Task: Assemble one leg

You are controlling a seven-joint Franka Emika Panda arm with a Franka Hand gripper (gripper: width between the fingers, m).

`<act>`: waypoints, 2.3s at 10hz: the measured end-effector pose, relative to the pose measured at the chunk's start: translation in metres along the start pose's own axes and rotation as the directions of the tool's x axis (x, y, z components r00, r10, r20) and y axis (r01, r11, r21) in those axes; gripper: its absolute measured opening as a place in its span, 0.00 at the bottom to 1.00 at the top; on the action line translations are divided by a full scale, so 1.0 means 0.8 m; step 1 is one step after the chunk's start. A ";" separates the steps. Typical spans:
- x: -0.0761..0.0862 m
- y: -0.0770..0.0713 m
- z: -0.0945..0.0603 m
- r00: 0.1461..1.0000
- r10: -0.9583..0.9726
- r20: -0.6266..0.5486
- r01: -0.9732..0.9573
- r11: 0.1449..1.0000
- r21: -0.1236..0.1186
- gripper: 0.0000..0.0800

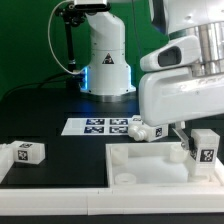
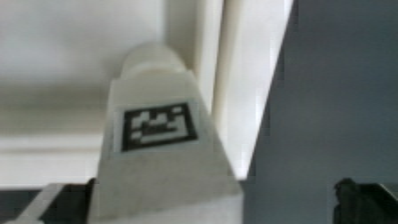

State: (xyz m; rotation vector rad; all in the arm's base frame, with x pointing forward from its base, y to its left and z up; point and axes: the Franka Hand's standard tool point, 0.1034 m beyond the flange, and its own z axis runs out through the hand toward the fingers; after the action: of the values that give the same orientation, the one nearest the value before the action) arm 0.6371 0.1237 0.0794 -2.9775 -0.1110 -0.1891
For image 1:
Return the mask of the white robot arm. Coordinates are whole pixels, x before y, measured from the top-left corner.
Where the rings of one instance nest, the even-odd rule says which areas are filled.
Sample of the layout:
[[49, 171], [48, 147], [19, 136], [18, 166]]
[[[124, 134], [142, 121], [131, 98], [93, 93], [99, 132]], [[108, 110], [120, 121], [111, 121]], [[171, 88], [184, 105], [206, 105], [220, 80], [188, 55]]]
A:
[[[224, 113], [224, 0], [149, 0], [153, 26], [169, 42], [143, 56], [141, 123], [130, 137], [152, 141], [170, 124]], [[85, 91], [101, 98], [133, 91], [125, 61], [124, 26], [108, 12], [87, 16], [92, 56]]]

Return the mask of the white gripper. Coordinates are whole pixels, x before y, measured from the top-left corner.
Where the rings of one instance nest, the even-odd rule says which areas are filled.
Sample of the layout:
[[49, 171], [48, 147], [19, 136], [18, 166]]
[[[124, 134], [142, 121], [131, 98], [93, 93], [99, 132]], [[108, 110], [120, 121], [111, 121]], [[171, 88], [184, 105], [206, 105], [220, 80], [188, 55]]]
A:
[[188, 67], [148, 73], [139, 83], [139, 111], [149, 126], [174, 123], [181, 147], [188, 150], [180, 121], [224, 113], [224, 73], [193, 77]]

